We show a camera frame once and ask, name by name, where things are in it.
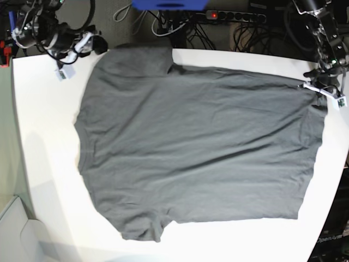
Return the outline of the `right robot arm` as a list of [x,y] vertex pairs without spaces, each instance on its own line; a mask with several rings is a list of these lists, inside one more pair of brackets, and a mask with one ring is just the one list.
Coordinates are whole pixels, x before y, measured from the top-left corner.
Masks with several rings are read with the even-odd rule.
[[63,1],[27,1],[19,12],[11,37],[16,44],[27,49],[38,49],[56,61],[58,69],[74,64],[78,58],[89,56],[91,52],[101,55],[108,50],[107,41],[96,26],[91,24],[95,13],[95,1],[89,2],[86,21],[73,29],[56,17]]

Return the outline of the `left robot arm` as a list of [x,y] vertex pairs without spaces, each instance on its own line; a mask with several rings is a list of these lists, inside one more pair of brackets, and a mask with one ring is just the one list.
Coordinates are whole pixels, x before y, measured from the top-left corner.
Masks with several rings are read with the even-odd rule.
[[307,28],[315,37],[316,69],[304,74],[310,82],[303,86],[323,95],[342,99],[348,71],[348,51],[341,39],[338,24],[330,11],[331,1],[293,1],[299,15],[307,15]]

